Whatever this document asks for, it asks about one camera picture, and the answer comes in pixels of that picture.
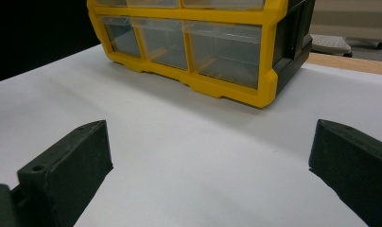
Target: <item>white table surface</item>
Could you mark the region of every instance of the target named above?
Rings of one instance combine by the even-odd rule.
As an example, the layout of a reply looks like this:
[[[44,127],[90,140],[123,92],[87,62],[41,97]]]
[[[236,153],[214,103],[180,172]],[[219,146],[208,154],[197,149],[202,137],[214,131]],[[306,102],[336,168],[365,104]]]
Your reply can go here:
[[[106,119],[114,170],[76,226],[366,226],[308,170],[320,118],[382,141],[382,76],[305,64],[259,110],[132,72],[98,45],[0,82],[0,183]]]

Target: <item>wooden surface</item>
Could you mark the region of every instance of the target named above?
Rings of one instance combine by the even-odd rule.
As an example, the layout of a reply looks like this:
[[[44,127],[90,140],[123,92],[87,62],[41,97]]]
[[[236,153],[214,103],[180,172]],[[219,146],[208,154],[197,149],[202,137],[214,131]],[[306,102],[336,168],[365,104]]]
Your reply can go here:
[[[382,75],[382,61],[350,59],[340,56],[310,53],[307,63]]]

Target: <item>clear plastic drawer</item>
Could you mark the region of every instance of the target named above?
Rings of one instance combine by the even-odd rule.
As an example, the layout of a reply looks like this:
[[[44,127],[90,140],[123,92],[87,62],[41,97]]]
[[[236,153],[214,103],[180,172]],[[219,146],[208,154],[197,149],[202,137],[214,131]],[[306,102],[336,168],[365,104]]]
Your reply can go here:
[[[260,26],[186,22],[185,32],[200,74],[257,88]]]
[[[96,3],[102,6],[117,6],[117,7],[125,7],[127,5],[126,0],[96,0]]]
[[[187,69],[181,20],[134,18],[151,61]]]
[[[106,27],[114,51],[141,57],[130,17],[104,16],[100,21]]]
[[[183,0],[186,8],[261,9],[265,0]]]
[[[178,8],[179,0],[127,0],[132,8]]]

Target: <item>storage organizer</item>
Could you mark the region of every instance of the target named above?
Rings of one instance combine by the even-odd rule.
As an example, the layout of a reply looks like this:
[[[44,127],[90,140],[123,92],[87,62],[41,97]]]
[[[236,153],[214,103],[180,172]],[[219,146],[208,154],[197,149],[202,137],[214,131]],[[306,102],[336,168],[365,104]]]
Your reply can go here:
[[[315,0],[88,0],[109,59],[269,105],[308,58]]]

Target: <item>screw hole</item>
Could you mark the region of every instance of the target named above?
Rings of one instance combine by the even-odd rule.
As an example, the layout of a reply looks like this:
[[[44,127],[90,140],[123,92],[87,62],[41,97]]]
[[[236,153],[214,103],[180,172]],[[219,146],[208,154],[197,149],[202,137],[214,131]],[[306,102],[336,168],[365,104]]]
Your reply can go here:
[[[44,166],[34,166],[32,167],[32,171],[38,172],[44,169]]]

